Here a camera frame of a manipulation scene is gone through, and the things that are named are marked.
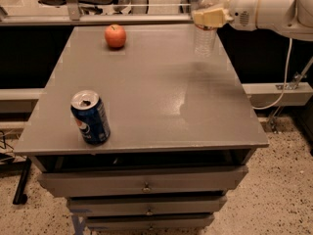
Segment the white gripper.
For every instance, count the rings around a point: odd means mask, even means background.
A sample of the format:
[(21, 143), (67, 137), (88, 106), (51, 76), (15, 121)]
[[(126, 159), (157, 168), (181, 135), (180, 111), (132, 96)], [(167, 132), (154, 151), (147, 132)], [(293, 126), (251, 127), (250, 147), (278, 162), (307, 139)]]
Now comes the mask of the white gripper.
[(259, 0), (219, 0), (219, 3), (229, 3), (229, 11), (223, 8), (194, 10), (194, 24), (202, 27), (222, 27), (230, 23), (236, 30), (256, 30)]

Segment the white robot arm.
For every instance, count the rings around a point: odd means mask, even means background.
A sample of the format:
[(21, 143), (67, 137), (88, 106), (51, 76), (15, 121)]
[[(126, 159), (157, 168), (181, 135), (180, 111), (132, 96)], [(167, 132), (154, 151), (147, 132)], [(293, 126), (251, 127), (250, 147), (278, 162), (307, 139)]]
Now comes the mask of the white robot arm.
[(313, 40), (313, 0), (217, 0), (192, 12), (195, 25), (236, 30), (272, 30), (284, 37)]

